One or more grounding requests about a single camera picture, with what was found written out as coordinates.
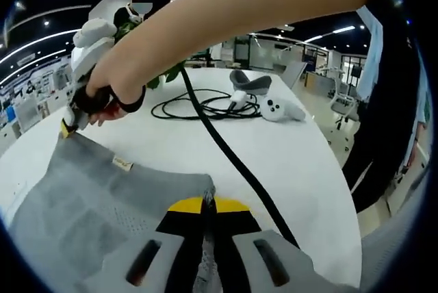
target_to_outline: desk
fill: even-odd
[[[188,69],[194,88],[233,92],[230,70]],[[250,79],[265,73],[246,71]],[[277,75],[270,94],[301,102]],[[247,204],[262,229],[274,224],[258,196],[216,146],[201,121],[160,120],[150,115],[159,102],[185,92],[181,76],[148,91],[142,108],[82,134],[124,159],[170,172],[208,173],[218,196]],[[200,99],[210,92],[199,93]],[[193,114],[189,101],[169,105],[170,112]],[[6,225],[44,175],[57,141],[60,110],[32,127],[0,159],[0,210]],[[272,123],[262,118],[221,120],[215,128],[268,191],[315,270],[337,283],[359,286],[361,238],[355,208],[337,160],[318,126]]]

